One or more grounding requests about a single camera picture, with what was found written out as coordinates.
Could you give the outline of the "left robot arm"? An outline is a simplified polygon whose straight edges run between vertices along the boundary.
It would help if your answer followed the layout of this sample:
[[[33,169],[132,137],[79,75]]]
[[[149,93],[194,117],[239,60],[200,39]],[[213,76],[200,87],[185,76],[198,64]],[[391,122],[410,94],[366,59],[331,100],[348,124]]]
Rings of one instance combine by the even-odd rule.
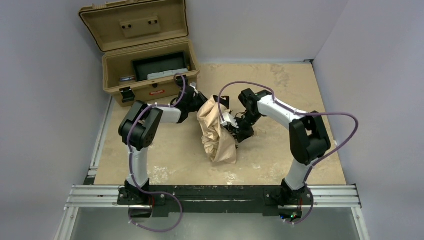
[[[179,92],[169,104],[147,104],[136,101],[121,122],[118,134],[128,147],[128,177],[123,198],[147,199],[149,194],[149,176],[147,158],[149,146],[153,143],[161,123],[181,124],[190,113],[195,113],[208,99],[196,88],[188,86]]]

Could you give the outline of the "beige folding umbrella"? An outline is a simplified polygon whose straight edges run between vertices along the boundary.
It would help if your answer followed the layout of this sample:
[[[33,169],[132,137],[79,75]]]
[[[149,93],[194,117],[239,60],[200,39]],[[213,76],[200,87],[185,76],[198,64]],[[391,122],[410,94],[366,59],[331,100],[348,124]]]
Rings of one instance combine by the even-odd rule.
[[[228,114],[224,99],[218,104],[218,96],[212,95],[197,112],[197,120],[202,131],[202,144],[207,158],[213,163],[235,164],[237,148],[234,137],[220,125],[221,113]]]

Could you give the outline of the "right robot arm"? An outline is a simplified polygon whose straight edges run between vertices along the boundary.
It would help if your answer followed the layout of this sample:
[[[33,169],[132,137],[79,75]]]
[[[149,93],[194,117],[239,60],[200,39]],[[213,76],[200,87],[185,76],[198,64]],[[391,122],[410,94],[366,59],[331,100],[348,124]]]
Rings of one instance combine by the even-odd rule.
[[[242,116],[235,118],[229,130],[238,143],[254,135],[253,126],[261,117],[269,117],[289,131],[289,146],[293,162],[282,180],[279,200],[283,203],[300,199],[306,192],[306,181],[313,164],[330,149],[331,143],[321,116],[314,111],[311,116],[274,99],[271,92],[254,93],[250,88],[238,96],[245,108]]]

